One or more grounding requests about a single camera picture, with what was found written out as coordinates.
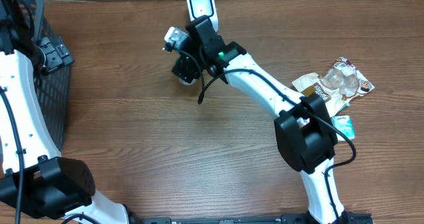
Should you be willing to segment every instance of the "black mount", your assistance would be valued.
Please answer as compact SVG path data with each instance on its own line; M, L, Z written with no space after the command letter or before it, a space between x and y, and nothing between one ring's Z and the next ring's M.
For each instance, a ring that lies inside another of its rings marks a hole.
M59 219L67 211L90 205L95 184L90 169L81 160L47 156L23 171L22 212L32 218ZM16 208L19 172L8 170L0 179L0 201Z
M29 25L19 3L27 10ZM31 60L35 72L45 76L73 64L74 59L59 36L36 41L38 45L32 40L35 25L30 10L18 0L0 0L0 52L8 55L18 50Z
M280 112L280 117L274 121L277 146L281 156L294 170L312 174L320 163L335 155L337 144L336 132L320 122L310 119L310 122L300 128L297 119L307 119L308 109L322 120L331 124L330 116L324 100L313 93L302 97L301 103L290 111Z
M143 224L318 224L308 213L283 214L279 217L223 217L205 219L144 218ZM343 212L339 224L373 224L371 214Z

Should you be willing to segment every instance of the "wooden table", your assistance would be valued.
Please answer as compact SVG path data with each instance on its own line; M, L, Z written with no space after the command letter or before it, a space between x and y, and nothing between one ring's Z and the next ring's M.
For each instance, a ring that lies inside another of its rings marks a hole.
M422 223L424 0L217 6L225 41L286 85L351 59L376 89L341 113L353 120L358 150L335 170L341 201L375 223ZM300 175L280 156L267 114L223 82L199 106L199 84L184 86L171 73L177 54L162 51L163 37L187 23L185 1L50 3L45 15L76 60L62 154L86 162L107 197L140 217L307 211ZM336 160L350 152L338 144ZM14 212L1 204L0 223Z

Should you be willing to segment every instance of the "black plastic basket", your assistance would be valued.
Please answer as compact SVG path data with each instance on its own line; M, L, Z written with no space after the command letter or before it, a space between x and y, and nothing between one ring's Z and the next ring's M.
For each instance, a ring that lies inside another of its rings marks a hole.
M37 42L44 37L48 37L51 40L54 37L54 33L44 17L44 0L18 0L18 2L28 25L30 17L26 7L31 11L35 27L33 40ZM71 66L64 66L48 76L41 76L41 80L39 82L39 78L34 76L34 86L42 116L54 144L59 150L62 150L68 114Z

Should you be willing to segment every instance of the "snack wrapper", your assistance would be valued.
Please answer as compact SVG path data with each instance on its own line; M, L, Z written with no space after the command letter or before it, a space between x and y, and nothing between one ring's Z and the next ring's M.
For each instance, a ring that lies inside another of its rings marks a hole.
M330 117L357 97L372 91L375 87L346 58L340 57L324 76L313 72L292 82L305 96L316 93L324 99Z

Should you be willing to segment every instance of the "robotic arm link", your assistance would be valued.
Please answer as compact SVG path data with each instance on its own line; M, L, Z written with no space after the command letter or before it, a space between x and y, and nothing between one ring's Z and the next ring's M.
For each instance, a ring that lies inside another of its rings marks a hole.
M127 206L114 203L95 189L93 176L84 162L62 157L46 128L34 89L34 74L48 76L62 65L49 64L45 49L50 49L46 46L50 41L32 40L34 26L22 22L18 7L16 0L0 0L0 92L4 101L0 102L0 137L6 174L0 179L0 200L17 209L16 223L21 211L37 219L62 218L64 223L72 219L102 224L223 222L139 219ZM309 199L308 213L225 222L371 223L370 215L346 212L337 195L331 170L337 139L323 100L318 95L304 97L284 86L237 43L226 45L208 17L194 20L186 29L189 35L171 27L165 37L164 50L176 50L181 55L172 72L184 83L192 84L203 79L201 73L207 70L214 77L211 82L222 79L263 107L274 120L278 150L288 165L300 172ZM62 43L57 45L67 51ZM64 62L70 61L69 53L60 55ZM211 82L203 87L199 103ZM309 122L299 127L298 121L305 119Z

